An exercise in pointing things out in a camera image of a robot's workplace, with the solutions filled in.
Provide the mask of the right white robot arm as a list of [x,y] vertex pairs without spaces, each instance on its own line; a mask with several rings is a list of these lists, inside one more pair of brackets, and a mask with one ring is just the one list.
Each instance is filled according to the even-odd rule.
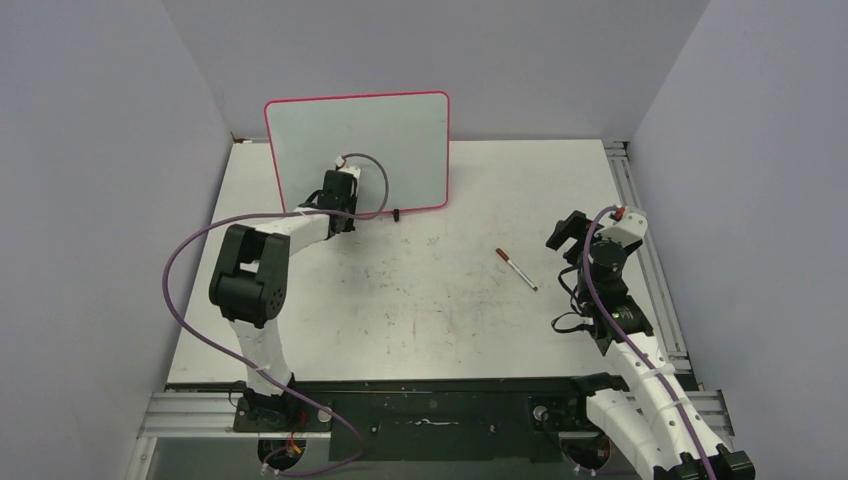
[[706,423],[623,279],[647,227],[645,213],[630,206],[607,207],[595,218],[575,210],[546,241],[553,251],[573,243],[563,258],[576,284],[565,290],[582,321],[570,330],[589,333],[615,370],[577,379],[567,418],[599,429],[642,479],[753,479],[752,460]]

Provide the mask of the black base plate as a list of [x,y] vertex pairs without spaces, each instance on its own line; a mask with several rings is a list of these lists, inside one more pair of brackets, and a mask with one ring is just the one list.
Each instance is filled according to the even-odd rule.
[[248,394],[237,403],[233,429],[274,437],[327,433],[332,460],[555,462],[556,435],[586,448],[602,434],[587,402],[601,390],[625,390],[608,373],[583,377],[412,381],[304,381],[265,404]]

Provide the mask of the aluminium front rail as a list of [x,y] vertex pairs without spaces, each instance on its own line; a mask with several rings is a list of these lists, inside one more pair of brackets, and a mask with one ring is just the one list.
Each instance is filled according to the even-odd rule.
[[[312,433],[306,435],[303,443],[298,444],[294,434],[284,437],[282,446],[275,448],[274,437],[261,437],[257,433],[238,433],[233,429],[233,418],[237,411],[237,403],[243,399],[245,384],[190,386],[185,391],[157,394],[151,400],[142,425],[142,436],[145,438],[225,438],[237,437],[252,439],[257,446],[257,457],[261,467],[269,472],[292,476],[296,472],[298,462],[312,453],[318,443],[328,447],[327,459],[330,469],[363,461],[358,454],[342,460],[332,460],[330,453],[330,436],[327,433]],[[711,392],[689,392],[697,409],[706,404],[715,404],[719,396]],[[727,427],[724,417],[704,415],[706,423],[721,438],[721,430]],[[563,434],[555,437],[554,444],[560,450],[560,458],[571,460],[580,469],[592,469],[594,464],[605,458],[609,453],[619,453],[617,447],[600,435],[586,448],[576,448],[565,443]]]

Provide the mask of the aluminium rail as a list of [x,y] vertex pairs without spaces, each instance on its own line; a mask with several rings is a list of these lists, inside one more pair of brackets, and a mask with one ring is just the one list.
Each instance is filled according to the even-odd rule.
[[[603,145],[620,198],[626,205],[642,208],[643,205],[631,171],[627,143],[611,141],[604,142]],[[691,373],[692,366],[688,349],[650,232],[646,234],[644,245],[637,251],[637,255],[642,265],[643,278],[663,338],[665,351],[670,355],[671,362],[678,371]]]
[[[330,436],[327,433],[312,433],[306,435],[303,443],[298,444],[294,434],[284,437],[282,446],[275,448],[274,437],[261,437],[257,433],[238,433],[233,429],[233,418],[237,411],[237,403],[243,399],[245,384],[190,386],[185,391],[157,394],[151,400],[142,425],[142,436],[145,438],[225,438],[237,437],[252,439],[257,446],[257,457],[261,467],[269,472],[292,476],[296,472],[298,462],[312,453],[318,443],[328,447],[327,459],[330,469],[363,461],[358,454],[342,460],[332,460],[330,453]],[[706,404],[715,404],[719,396],[711,392],[689,392],[697,409]],[[721,430],[727,427],[724,417],[704,415],[706,423],[721,438]],[[600,435],[586,448],[576,448],[565,443],[563,434],[555,437],[554,444],[560,450],[560,458],[571,460],[580,469],[592,469],[594,464],[605,458],[609,453],[619,453],[617,447]]]

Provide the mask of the aluminium right rail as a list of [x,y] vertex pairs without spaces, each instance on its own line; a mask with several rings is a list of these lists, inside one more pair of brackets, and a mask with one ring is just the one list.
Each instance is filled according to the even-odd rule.
[[[603,145],[620,198],[626,205],[642,208],[643,205],[631,171],[627,143],[611,141],[604,142]],[[650,232],[646,234],[644,245],[637,251],[637,255],[642,265],[643,278],[663,338],[665,351],[670,355],[671,362],[678,371],[691,373],[692,366],[688,349]]]

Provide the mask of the pink framed whiteboard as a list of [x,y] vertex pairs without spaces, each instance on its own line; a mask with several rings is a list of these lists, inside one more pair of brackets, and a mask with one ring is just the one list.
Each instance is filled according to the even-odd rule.
[[442,90],[277,99],[264,119],[280,203],[291,211],[339,157],[361,170],[358,211],[434,210],[449,201],[451,100]]

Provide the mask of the white whiteboard marker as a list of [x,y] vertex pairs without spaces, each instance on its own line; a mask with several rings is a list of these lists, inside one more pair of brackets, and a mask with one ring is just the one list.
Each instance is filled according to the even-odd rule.
[[538,290],[538,286],[530,279],[530,277],[511,259],[511,257],[501,248],[495,249],[496,254],[522,279],[522,281],[533,291]]

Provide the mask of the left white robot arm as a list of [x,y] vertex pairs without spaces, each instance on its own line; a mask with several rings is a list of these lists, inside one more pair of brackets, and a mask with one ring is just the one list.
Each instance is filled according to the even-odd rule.
[[323,186],[290,217],[256,227],[227,228],[209,297],[236,334],[248,361],[240,408],[245,418],[287,430],[303,418],[303,402],[285,391],[294,373],[285,360],[278,317],[287,290],[290,258],[306,247],[353,229],[361,169],[325,172]]

